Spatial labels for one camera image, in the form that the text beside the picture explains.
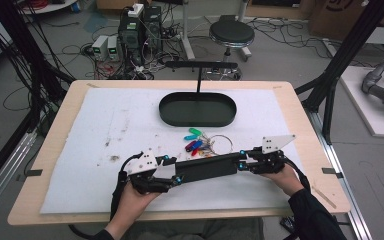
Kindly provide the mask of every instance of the black sleeve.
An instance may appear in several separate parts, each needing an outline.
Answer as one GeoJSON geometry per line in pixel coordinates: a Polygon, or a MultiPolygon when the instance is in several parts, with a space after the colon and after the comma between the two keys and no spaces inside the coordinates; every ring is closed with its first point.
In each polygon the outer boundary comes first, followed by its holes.
{"type": "Polygon", "coordinates": [[[114,240],[114,238],[107,232],[107,230],[104,229],[93,236],[91,240],[114,240]]]}
{"type": "Polygon", "coordinates": [[[289,205],[301,240],[346,239],[336,220],[308,190],[292,195],[289,205]]]}

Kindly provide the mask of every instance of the office chair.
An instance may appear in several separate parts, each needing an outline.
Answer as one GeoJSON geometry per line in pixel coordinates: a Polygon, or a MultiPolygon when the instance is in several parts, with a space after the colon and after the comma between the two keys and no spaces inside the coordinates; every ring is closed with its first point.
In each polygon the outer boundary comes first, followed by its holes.
{"type": "MultiPolygon", "coordinates": [[[[215,43],[225,46],[223,62],[228,62],[231,49],[241,49],[254,41],[254,30],[243,22],[235,20],[235,16],[221,16],[218,22],[211,24],[210,38],[215,43]]],[[[204,74],[210,80],[240,80],[242,72],[237,69],[206,69],[204,74]]]]}

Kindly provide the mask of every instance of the wooden table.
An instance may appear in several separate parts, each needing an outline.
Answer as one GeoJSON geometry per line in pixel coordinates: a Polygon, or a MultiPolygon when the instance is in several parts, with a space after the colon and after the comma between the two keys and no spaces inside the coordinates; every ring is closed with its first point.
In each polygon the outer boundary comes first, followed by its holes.
{"type": "MultiPolygon", "coordinates": [[[[40,214],[52,171],[64,147],[68,133],[80,110],[86,92],[90,88],[149,88],[187,89],[194,91],[196,81],[97,81],[74,82],[64,99],[55,121],[32,166],[43,169],[41,176],[28,177],[11,210],[11,225],[53,223],[107,222],[108,214],[40,214]]],[[[301,102],[288,82],[265,81],[204,81],[202,89],[267,89],[273,90],[291,133],[299,136],[294,140],[296,150],[312,185],[312,193],[329,212],[346,213],[349,202],[335,174],[324,174],[322,168],[331,168],[317,136],[305,114],[301,102]]],[[[289,208],[240,209],[214,211],[145,212],[140,220],[204,219],[251,216],[282,216],[291,214],[289,208]]]]}

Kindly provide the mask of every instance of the key ring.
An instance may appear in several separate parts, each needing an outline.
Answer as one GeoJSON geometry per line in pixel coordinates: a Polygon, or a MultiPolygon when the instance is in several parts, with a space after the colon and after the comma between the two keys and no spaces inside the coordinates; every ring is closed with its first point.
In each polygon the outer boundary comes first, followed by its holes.
{"type": "Polygon", "coordinates": [[[214,135],[214,136],[211,136],[211,137],[207,138],[207,140],[208,140],[208,145],[209,145],[209,147],[210,147],[210,150],[211,150],[211,152],[212,152],[214,155],[228,154],[228,153],[233,152],[233,142],[232,142],[232,140],[230,140],[230,138],[228,138],[228,137],[225,136],[225,135],[221,135],[221,134],[214,135]],[[221,138],[224,138],[224,139],[226,139],[227,141],[229,141],[229,143],[230,143],[230,150],[229,150],[229,152],[227,152],[227,153],[220,153],[220,152],[216,152],[216,151],[214,150],[214,143],[216,142],[216,140],[214,140],[214,138],[216,138],[216,137],[219,137],[219,138],[221,137],[221,138]]]}

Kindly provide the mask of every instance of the power supply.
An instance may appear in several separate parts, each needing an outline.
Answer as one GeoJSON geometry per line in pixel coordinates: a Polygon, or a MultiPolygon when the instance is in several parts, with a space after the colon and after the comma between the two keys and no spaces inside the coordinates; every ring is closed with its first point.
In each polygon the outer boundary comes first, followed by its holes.
{"type": "Polygon", "coordinates": [[[98,61],[105,61],[108,57],[108,36],[99,36],[92,45],[93,54],[98,61]]]}
{"type": "Polygon", "coordinates": [[[117,36],[108,37],[108,54],[110,56],[110,61],[120,61],[122,52],[117,36]]]}
{"type": "Polygon", "coordinates": [[[162,50],[161,37],[161,7],[149,6],[145,8],[143,21],[146,27],[145,36],[148,39],[148,48],[158,52],[162,50]]]}
{"type": "Polygon", "coordinates": [[[142,48],[144,44],[144,31],[141,20],[136,17],[123,16],[118,27],[118,37],[123,47],[124,58],[128,63],[142,66],[144,59],[142,48]]]}

